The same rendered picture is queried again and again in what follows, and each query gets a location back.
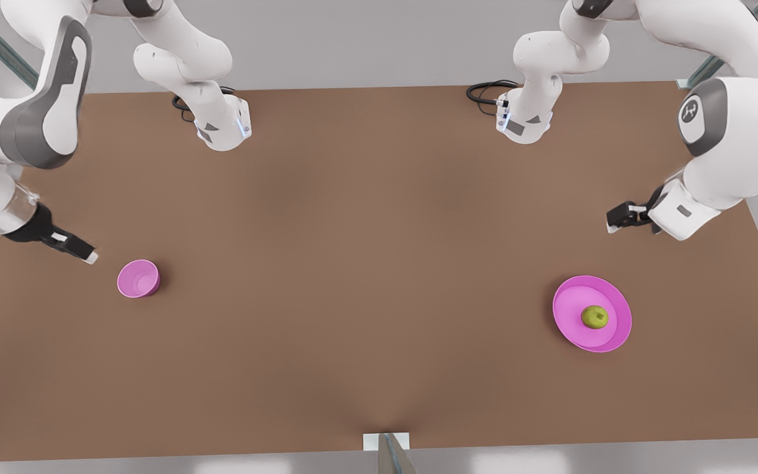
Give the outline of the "pink bowl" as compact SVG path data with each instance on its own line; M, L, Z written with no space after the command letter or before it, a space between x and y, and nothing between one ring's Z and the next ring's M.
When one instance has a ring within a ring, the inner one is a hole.
M139 299L154 294L159 289L161 274L150 260L135 260L126 264L116 279L118 291L129 299Z

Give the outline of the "pink plate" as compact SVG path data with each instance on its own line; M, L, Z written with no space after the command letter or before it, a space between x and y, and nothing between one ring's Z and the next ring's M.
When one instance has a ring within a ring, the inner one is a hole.
M560 333L589 352L611 352L630 336L632 313L628 300L601 277L566 279L557 288L551 308Z

